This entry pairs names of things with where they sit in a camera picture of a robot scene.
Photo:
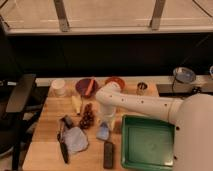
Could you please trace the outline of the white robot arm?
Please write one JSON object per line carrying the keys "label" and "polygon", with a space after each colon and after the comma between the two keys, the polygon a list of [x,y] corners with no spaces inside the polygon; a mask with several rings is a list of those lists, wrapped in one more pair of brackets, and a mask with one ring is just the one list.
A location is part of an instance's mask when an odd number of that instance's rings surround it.
{"label": "white robot arm", "polygon": [[122,93],[118,83],[110,82],[97,91],[95,98],[104,116],[123,107],[173,124],[173,171],[213,171],[213,95],[198,93],[184,100],[131,95]]}

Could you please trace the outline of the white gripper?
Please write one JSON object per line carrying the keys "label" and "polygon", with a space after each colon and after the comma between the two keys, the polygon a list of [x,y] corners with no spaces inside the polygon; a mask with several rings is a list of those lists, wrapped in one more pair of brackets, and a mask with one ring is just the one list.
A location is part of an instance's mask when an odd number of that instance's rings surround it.
{"label": "white gripper", "polygon": [[102,122],[105,122],[108,124],[109,130],[113,131],[115,129],[115,113],[116,113],[116,107],[111,105],[104,105],[101,104],[99,107],[99,118]]}

